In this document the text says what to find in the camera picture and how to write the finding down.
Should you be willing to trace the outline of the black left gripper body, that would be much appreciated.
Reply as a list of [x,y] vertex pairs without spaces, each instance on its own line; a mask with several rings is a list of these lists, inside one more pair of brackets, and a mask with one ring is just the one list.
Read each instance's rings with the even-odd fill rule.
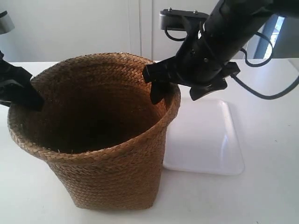
[[0,53],[0,104],[9,107],[15,101],[17,90],[29,86],[32,74],[23,67],[14,66],[4,60]]

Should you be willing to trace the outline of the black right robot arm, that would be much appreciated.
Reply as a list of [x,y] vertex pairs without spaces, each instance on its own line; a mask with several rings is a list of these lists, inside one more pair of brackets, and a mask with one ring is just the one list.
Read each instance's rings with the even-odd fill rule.
[[161,29],[185,31],[175,56],[147,65],[142,74],[151,83],[150,99],[159,103],[171,84],[190,87],[192,100],[226,89],[226,78],[240,84],[240,72],[232,58],[272,15],[298,17],[296,0],[220,0],[211,14],[164,9]]

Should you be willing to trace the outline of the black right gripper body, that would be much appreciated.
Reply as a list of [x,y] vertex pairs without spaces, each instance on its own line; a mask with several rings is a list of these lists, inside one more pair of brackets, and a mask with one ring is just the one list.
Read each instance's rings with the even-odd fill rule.
[[175,55],[175,64],[180,84],[190,87],[193,101],[226,89],[226,78],[240,73],[235,62],[218,60],[203,38],[197,35],[187,35]]

